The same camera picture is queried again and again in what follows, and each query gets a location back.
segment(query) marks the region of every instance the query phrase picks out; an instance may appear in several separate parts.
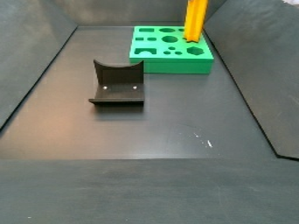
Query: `curved bracket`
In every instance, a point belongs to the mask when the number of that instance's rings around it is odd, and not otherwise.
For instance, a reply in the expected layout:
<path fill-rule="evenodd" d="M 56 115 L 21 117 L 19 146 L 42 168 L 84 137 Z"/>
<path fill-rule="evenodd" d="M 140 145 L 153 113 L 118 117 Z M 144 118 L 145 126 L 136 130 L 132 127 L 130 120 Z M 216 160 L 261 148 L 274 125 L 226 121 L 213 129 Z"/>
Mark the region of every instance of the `curved bracket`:
<path fill-rule="evenodd" d="M 97 73 L 97 93 L 93 104 L 142 103 L 144 62 L 132 66 L 109 66 L 93 60 Z"/>

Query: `yellow stick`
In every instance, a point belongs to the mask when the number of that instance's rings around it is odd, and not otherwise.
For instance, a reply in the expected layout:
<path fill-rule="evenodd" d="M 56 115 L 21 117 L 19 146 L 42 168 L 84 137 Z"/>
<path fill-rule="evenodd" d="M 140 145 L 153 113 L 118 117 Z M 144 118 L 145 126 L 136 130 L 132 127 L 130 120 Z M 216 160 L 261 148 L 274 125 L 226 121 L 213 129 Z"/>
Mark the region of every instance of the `yellow stick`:
<path fill-rule="evenodd" d="M 182 33 L 182 37 L 186 39 L 186 42 L 198 42 L 200 40 L 206 7 L 208 0 L 188 1 Z"/>

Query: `shape sorter block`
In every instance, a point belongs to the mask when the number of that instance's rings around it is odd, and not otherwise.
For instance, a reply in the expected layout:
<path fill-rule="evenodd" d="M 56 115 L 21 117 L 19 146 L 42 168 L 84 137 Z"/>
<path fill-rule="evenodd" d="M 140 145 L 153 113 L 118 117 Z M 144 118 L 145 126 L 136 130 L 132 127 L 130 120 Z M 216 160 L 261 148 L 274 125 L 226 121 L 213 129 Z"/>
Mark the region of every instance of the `shape sorter block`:
<path fill-rule="evenodd" d="M 145 73 L 208 74 L 213 57 L 202 36 L 185 42 L 182 26 L 136 26 L 129 62 L 141 60 Z"/>

